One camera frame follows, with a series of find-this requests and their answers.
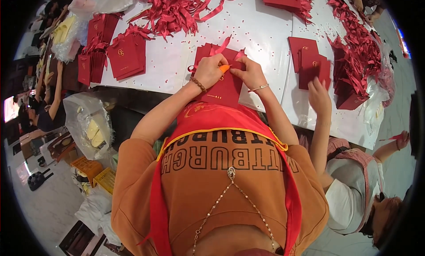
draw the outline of white table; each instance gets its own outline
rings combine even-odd
[[[220,0],[211,0],[209,7],[214,8]],[[246,48],[249,58],[261,64],[270,88],[291,123],[314,130],[316,114],[308,102],[308,92],[298,89],[298,74],[295,74],[288,43],[289,36],[317,40],[319,53],[331,61],[331,82],[333,82],[334,53],[326,35],[335,39],[346,34],[341,22],[335,19],[327,0],[313,0],[311,10],[314,25],[305,25],[291,13],[265,6],[261,0],[226,0],[222,12],[198,23],[199,33],[187,35],[184,32],[146,42],[146,74],[117,81],[109,68],[104,69],[101,85],[156,91],[168,94],[176,93],[189,81],[187,67],[194,63],[196,47],[205,43],[221,45],[224,39],[232,35],[228,48],[239,51]],[[132,6],[118,22],[115,38],[128,27],[127,20],[137,15],[143,4]],[[146,20],[135,21],[137,25],[146,24]],[[334,89],[329,88],[333,104],[331,135],[345,138],[350,142],[372,149],[377,131],[369,135],[363,123],[362,106],[353,111],[337,110]],[[265,112],[264,106],[255,93],[247,93],[242,86],[239,103],[252,109]]]

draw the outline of pile of ribbons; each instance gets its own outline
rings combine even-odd
[[[352,85],[361,97],[367,97],[367,77],[375,76],[381,71],[381,55],[378,45],[372,39],[370,32],[359,23],[357,15],[353,13],[343,0],[328,0],[347,35],[344,36],[346,45],[337,36],[335,41],[328,41],[335,54],[334,87],[338,80]]]
[[[210,10],[207,6],[211,0],[148,0],[152,3],[150,9],[142,11],[139,15],[131,18],[129,22],[136,19],[147,19],[150,24],[150,33],[161,35],[166,41],[167,36],[173,36],[172,32],[183,30],[186,34],[198,32],[196,21],[204,22],[223,10],[225,0],[204,17],[199,14],[203,10]]]
[[[312,23],[308,19],[311,19],[310,11],[311,11],[311,0],[300,0],[301,9],[299,12],[296,12],[295,15],[304,20],[306,24]]]

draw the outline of beaded bracelet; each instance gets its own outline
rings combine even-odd
[[[197,80],[197,79],[195,79],[195,78],[193,78],[193,77],[190,77],[190,79],[194,82],[194,83],[196,83],[198,86],[199,86],[199,88],[202,90],[202,91],[204,91],[204,92],[206,92],[207,90],[205,89],[205,87]]]

